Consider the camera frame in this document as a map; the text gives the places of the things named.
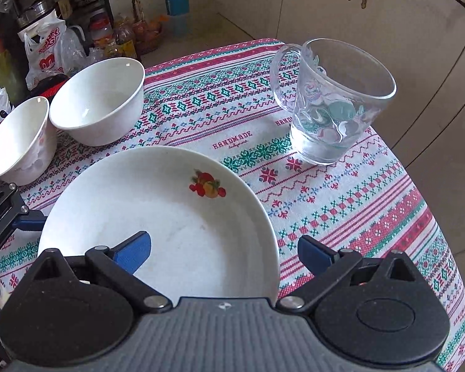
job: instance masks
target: bottle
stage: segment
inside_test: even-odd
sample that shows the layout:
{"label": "bottle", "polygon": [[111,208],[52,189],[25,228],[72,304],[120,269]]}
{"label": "bottle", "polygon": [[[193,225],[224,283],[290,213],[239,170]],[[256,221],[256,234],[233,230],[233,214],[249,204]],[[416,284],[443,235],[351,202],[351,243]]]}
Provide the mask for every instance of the bottle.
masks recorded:
{"label": "bottle", "polygon": [[136,59],[136,49],[134,48],[136,36],[128,18],[118,16],[114,21],[115,42],[123,51],[125,57]]}
{"label": "bottle", "polygon": [[189,31],[189,0],[166,0],[167,14],[175,37],[185,36]]}
{"label": "bottle", "polygon": [[106,58],[114,58],[114,57],[122,57],[123,51],[120,46],[117,46],[115,43],[115,39],[110,39],[110,41],[105,46],[105,57]]}
{"label": "bottle", "polygon": [[99,18],[92,17],[92,21],[90,22],[90,34],[91,39],[95,47],[104,48],[108,41],[113,38],[113,31],[112,27],[110,26],[109,18],[106,15],[102,15]]}

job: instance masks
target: lid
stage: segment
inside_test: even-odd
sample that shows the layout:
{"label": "lid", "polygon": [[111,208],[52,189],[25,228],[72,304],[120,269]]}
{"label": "lid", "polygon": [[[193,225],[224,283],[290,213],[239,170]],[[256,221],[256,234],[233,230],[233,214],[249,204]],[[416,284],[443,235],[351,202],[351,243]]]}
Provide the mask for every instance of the lid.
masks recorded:
{"label": "lid", "polygon": [[98,18],[90,23],[90,29],[93,31],[96,29],[106,28],[107,26],[110,27],[110,21],[106,17]]}

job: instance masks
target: white plate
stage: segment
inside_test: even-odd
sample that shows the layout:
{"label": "white plate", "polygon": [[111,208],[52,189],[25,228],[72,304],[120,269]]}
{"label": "white plate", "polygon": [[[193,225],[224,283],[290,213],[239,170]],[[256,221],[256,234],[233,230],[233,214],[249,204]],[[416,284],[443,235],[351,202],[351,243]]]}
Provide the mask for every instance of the white plate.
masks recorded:
{"label": "white plate", "polygon": [[152,251],[135,276],[174,304],[182,296],[275,303],[279,252],[261,203],[225,166],[181,148],[122,151],[84,171],[53,206],[38,253],[83,255],[138,231],[150,234]]}

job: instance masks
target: tablecloth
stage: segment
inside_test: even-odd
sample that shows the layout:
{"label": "tablecloth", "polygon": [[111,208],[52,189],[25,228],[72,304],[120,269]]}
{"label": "tablecloth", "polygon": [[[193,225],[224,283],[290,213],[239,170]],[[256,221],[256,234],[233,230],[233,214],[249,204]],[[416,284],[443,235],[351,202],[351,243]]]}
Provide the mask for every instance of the tablecloth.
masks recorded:
{"label": "tablecloth", "polygon": [[[367,257],[404,250],[450,317],[438,363],[455,371],[465,359],[465,289],[437,222],[372,128],[336,164],[313,166],[297,155],[289,139],[290,114],[276,105],[269,83],[280,45],[273,39],[245,42],[147,69],[143,114],[135,127],[97,148],[59,132],[50,167],[21,195],[30,208],[47,214],[81,172],[116,152],[164,144],[206,154],[242,177],[264,205],[277,234],[280,296],[312,278],[296,255],[301,235]],[[296,57],[286,56],[286,93],[294,92],[297,75]],[[17,231],[0,251],[0,283],[9,292],[36,258],[38,241],[38,232]]]}

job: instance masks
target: glass mug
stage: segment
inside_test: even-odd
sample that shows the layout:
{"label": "glass mug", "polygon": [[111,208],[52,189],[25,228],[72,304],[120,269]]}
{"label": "glass mug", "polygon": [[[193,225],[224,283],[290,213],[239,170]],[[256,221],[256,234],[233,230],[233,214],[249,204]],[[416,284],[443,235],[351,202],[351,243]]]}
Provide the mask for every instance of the glass mug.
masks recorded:
{"label": "glass mug", "polygon": [[[294,97],[285,96],[279,83],[279,66],[289,52],[300,60]],[[270,84],[277,104],[293,113],[293,148],[317,165],[337,162],[396,94],[386,67],[358,47],[332,39],[282,46],[270,66]]]}

